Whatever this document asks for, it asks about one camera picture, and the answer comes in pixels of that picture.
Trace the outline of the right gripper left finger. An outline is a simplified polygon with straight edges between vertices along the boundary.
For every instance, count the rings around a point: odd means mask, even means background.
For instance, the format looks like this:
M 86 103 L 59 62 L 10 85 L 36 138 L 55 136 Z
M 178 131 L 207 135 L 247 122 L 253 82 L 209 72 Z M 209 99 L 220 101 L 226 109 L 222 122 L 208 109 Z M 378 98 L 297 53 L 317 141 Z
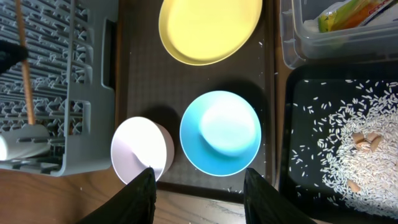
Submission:
M 150 167 L 78 224 L 152 224 L 155 201 L 155 174 Z

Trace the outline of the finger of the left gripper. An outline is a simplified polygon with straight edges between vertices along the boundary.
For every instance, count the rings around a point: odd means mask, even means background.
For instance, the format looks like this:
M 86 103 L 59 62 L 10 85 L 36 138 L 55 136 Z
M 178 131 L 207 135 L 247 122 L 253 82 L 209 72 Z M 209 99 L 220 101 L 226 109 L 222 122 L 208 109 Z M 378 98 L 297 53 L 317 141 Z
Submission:
M 4 73 L 9 70 L 12 66 L 25 60 L 28 57 L 28 50 L 18 44 L 1 40 L 1 63 L 0 73 Z

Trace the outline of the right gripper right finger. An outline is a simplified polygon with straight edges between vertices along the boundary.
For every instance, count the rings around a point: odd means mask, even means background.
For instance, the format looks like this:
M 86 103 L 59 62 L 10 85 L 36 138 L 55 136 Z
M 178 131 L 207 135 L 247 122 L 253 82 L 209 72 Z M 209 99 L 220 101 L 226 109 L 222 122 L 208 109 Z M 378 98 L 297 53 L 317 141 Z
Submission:
M 250 224 L 315 224 L 253 168 L 245 172 L 244 211 Z

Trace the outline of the pink bowl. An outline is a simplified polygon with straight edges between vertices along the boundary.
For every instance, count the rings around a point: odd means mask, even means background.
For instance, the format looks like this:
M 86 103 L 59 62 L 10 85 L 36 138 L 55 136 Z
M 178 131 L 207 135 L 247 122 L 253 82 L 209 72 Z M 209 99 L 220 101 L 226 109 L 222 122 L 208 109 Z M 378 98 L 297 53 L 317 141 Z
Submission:
M 159 180 L 174 161 L 170 133 L 160 124 L 136 116 L 122 122 L 111 142 L 111 160 L 119 179 L 128 184 L 144 169 L 153 168 Z

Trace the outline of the wooden chopstick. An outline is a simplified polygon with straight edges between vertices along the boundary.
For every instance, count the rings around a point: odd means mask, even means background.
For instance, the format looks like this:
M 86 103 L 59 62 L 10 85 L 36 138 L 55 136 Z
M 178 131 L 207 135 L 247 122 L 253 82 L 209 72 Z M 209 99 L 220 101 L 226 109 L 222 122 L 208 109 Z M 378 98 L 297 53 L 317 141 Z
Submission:
M 26 48 L 25 45 L 25 30 L 24 30 L 24 20 L 23 14 L 21 11 L 21 1 L 16 0 L 16 16 L 17 16 L 17 25 L 19 31 L 19 39 L 22 47 Z M 22 61 L 22 77 L 24 82 L 24 95 L 27 109 L 27 119 L 29 125 L 35 124 L 35 115 L 34 115 L 34 104 L 32 97 L 32 87 L 30 82 L 30 68 L 27 59 Z

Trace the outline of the light blue bowl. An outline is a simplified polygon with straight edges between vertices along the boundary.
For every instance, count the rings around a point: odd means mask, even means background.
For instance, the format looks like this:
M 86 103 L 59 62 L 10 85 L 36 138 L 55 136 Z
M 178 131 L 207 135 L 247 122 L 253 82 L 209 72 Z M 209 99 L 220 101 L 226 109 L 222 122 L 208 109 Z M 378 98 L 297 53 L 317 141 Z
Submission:
M 180 123 L 180 143 L 190 163 L 215 177 L 235 175 L 255 159 L 261 122 L 243 97 L 210 91 L 193 100 Z

